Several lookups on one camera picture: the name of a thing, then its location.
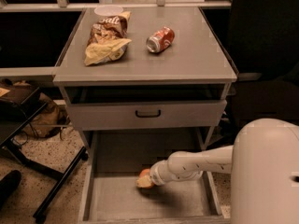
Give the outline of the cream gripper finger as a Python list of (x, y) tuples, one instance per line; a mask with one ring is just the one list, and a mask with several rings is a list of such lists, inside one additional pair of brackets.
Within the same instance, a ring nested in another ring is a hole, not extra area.
[(142, 189), (150, 189), (154, 186), (154, 183), (151, 181), (149, 175), (144, 175), (136, 180), (136, 185)]

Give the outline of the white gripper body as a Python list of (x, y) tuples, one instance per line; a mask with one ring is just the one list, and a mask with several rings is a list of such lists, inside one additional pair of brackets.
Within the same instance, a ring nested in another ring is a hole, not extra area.
[(151, 182), (156, 186), (162, 186), (165, 184), (165, 180), (163, 179), (164, 165), (164, 161), (158, 161), (149, 169), (149, 178)]

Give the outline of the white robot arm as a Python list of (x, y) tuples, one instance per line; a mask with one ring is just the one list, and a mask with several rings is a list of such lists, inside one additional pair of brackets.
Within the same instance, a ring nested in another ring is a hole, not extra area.
[(299, 126), (279, 119), (245, 125), (232, 145), (177, 151), (142, 171), (143, 189), (196, 180), (203, 172), (231, 176), (232, 224), (299, 224)]

